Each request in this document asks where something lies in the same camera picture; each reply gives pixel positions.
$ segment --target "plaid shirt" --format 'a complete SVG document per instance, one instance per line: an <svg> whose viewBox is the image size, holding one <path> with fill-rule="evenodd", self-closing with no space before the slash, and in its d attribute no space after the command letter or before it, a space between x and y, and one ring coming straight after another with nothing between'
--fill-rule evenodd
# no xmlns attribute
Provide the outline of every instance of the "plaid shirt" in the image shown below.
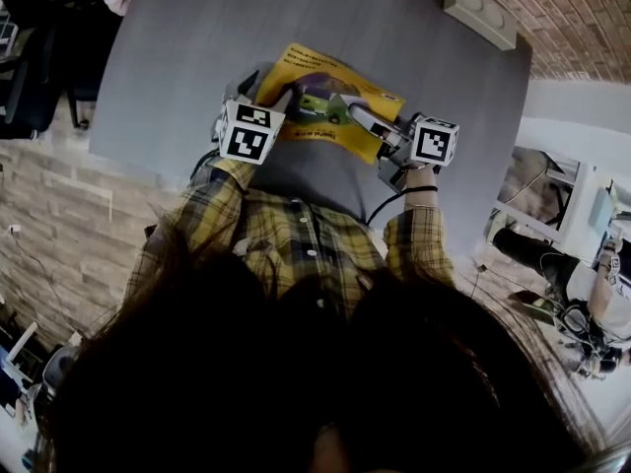
<svg viewBox="0 0 631 473"><path fill-rule="evenodd" d="M247 186L255 166L219 157L197 172L172 220L192 250L210 236L213 246L234 250L262 283L275 276L278 297L301 279L319 275L321 286L347 316L372 285L370 273L387 266L399 278L423 271L450 284L437 208L408 210L386 226L384 260L367 228L346 214L264 193ZM127 285L127 296L154 273L160 235L147 240Z"/></svg>

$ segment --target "yellow booklet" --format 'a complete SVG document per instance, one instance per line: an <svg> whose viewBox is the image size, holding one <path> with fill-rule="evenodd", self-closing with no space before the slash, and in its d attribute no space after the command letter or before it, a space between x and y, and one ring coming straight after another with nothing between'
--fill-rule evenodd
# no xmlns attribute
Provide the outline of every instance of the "yellow booklet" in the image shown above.
<svg viewBox="0 0 631 473"><path fill-rule="evenodd" d="M272 105L287 89L293 90L294 96L280 138L335 142L366 163L375 160L382 141L350 117L348 106L361 104L392 122L405 103L338 61L296 43L287 46L267 74L256 103Z"/></svg>

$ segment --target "gray table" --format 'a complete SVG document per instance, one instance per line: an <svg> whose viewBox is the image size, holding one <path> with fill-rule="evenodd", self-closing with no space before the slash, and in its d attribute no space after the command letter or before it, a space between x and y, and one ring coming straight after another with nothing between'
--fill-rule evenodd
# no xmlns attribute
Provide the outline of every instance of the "gray table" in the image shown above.
<svg viewBox="0 0 631 473"><path fill-rule="evenodd" d="M442 0L134 0L112 49L90 151L189 175L226 85L299 42L333 56L416 110L460 124L439 176L451 253L480 238L522 116L531 50L502 52L441 10ZM374 167L327 142L279 142L255 183L365 217L390 189ZM373 222L382 228L402 209Z"/></svg>

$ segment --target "brick wall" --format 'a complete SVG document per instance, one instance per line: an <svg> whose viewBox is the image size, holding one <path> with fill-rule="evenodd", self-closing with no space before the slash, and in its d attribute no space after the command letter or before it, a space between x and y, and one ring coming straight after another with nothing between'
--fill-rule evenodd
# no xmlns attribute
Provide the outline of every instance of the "brick wall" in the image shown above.
<svg viewBox="0 0 631 473"><path fill-rule="evenodd" d="M533 49L531 76L631 84L631 0L497 0Z"/></svg>

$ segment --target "person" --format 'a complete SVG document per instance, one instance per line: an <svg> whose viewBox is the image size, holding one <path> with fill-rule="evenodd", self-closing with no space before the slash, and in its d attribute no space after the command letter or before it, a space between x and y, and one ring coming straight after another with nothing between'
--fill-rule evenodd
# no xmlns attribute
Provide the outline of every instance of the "person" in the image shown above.
<svg viewBox="0 0 631 473"><path fill-rule="evenodd" d="M564 254L542 240L502 228L493 237L500 252L545 278L566 306L574 305L588 320L585 335L593 341L581 343L584 361L573 371L611 373L631 366L631 350L605 345L606 335L614 341L631 339L631 303L612 291L607 280L611 258L619 244L609 241L601 251L598 270L579 258ZM548 301L528 291L513 294L516 301L546 307Z"/></svg>
<svg viewBox="0 0 631 473"><path fill-rule="evenodd" d="M209 157L162 214L40 423L36 472L560 471L596 451L455 288L436 190L406 195L382 258L361 222L254 171Z"/></svg>

